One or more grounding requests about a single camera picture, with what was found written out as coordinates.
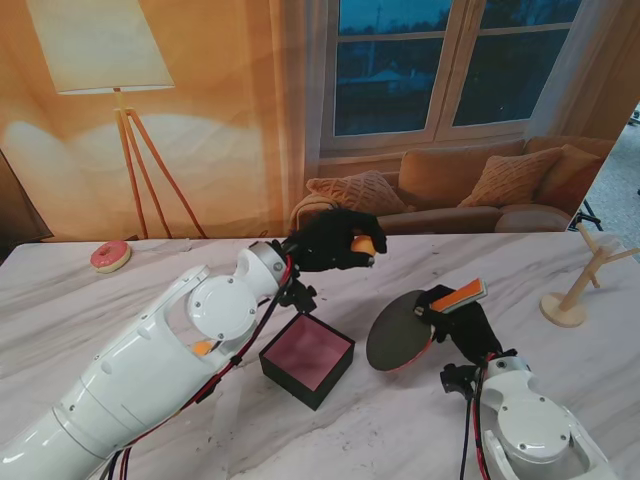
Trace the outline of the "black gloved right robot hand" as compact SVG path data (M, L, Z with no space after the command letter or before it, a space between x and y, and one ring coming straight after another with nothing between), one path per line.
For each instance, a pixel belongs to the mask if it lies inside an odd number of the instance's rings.
M438 343L451 338L462 355L475 365L482 365L490 354L501 354L503 347L492 330L482 306L473 301L450 313L432 308L436 300L451 294L444 285L422 291L414 304L414 313L433 329L432 339Z

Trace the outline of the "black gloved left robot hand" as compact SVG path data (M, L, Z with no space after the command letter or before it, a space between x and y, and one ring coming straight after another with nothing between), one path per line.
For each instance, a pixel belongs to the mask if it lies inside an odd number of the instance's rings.
M351 249L357 234L368 236L377 253L387 253L387 238L377 217L348 209L316 214L284 240L283 249L303 272L370 267L375 262L372 254Z

